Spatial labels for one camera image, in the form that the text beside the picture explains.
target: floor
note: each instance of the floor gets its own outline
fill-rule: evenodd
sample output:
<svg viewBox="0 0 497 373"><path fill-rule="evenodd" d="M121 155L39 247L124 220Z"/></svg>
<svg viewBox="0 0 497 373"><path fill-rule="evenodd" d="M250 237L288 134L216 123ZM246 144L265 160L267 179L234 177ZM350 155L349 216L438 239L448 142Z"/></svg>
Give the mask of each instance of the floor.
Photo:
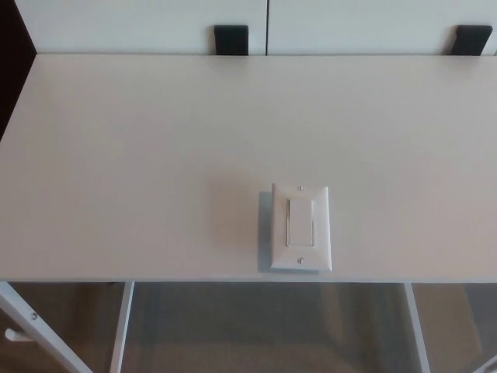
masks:
<svg viewBox="0 0 497 373"><path fill-rule="evenodd" d="M109 369L122 284L14 286L95 373ZM478 355L478 336L471 320L451 323L454 312L437 322L443 307L464 308L464 292L425 286L432 285L415 292L432 373L449 372ZM471 316L466 311L458 317ZM452 350L459 360L444 365L451 342L443 335L454 325L476 339L464 338ZM6 327L16 326L0 313L0 330ZM122 372L165 371L415 373L417 364L400 285L137 284ZM0 373L21 372L64 369L35 343L1 338Z"/></svg>

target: table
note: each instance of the table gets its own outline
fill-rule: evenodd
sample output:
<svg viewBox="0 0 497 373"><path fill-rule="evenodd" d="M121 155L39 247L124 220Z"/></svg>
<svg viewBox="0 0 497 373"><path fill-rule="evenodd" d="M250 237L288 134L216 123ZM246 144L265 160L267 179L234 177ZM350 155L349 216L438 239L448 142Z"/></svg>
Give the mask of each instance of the table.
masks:
<svg viewBox="0 0 497 373"><path fill-rule="evenodd" d="M0 277L126 281L124 301L133 281L497 281L496 77L493 58L38 55L0 144ZM270 270L272 183L329 187L332 272Z"/></svg>

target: metal frame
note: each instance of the metal frame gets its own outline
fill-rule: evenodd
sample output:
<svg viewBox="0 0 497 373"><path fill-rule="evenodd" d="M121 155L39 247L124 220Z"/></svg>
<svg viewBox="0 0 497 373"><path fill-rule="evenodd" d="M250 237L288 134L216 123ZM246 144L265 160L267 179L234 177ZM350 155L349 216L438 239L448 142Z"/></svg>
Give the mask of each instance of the metal frame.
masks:
<svg viewBox="0 0 497 373"><path fill-rule="evenodd" d="M419 321L418 307L414 295L414 289L411 283L404 284L404 293L407 301L408 312L411 316L412 331L416 349L418 350L419 369L422 373L430 373L428 354L426 353L425 340L422 336L421 322Z"/></svg>
<svg viewBox="0 0 497 373"><path fill-rule="evenodd" d="M420 370L422 373L430 373L412 284L404 284L404 290L419 356ZM109 373L120 373L121 371L133 293L134 282L125 283ZM24 333L17 333L8 329L5 336L12 342L36 342L71 373L92 373L92 370L83 360L48 326L23 297L9 283L1 281L0 309L3 309L24 331ZM475 373L487 368L492 362L493 359L487 361L487 364L476 370Z"/></svg>
<svg viewBox="0 0 497 373"><path fill-rule="evenodd" d="M134 282L127 282L124 285L110 373L120 373L133 290ZM0 281L0 309L14 320L25 333L7 330L6 336L8 338L10 336L9 339L12 342L32 340L51 354L69 372L92 373L92 370L83 360L50 328L23 297L8 282L4 281Z"/></svg>

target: light switch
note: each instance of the light switch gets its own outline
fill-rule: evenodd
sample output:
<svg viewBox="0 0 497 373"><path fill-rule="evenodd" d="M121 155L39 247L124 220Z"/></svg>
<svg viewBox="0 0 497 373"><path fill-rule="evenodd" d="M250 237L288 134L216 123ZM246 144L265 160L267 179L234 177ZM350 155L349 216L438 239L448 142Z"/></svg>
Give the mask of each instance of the light switch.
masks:
<svg viewBox="0 0 497 373"><path fill-rule="evenodd" d="M328 193L273 184L271 269L332 270Z"/></svg>
<svg viewBox="0 0 497 373"><path fill-rule="evenodd" d="M313 246L312 200L288 200L287 246Z"/></svg>

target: white cabinet door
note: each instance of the white cabinet door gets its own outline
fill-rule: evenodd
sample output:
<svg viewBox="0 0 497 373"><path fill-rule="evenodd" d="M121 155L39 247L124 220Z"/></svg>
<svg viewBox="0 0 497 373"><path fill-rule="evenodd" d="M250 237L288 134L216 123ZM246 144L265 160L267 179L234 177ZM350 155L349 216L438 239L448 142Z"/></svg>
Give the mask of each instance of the white cabinet door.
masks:
<svg viewBox="0 0 497 373"><path fill-rule="evenodd" d="M38 52L209 54L214 24L266 51L266 0L16 0Z"/></svg>
<svg viewBox="0 0 497 373"><path fill-rule="evenodd" d="M270 0L269 54L440 54L458 24L497 26L495 0ZM484 54L494 54L492 35Z"/></svg>

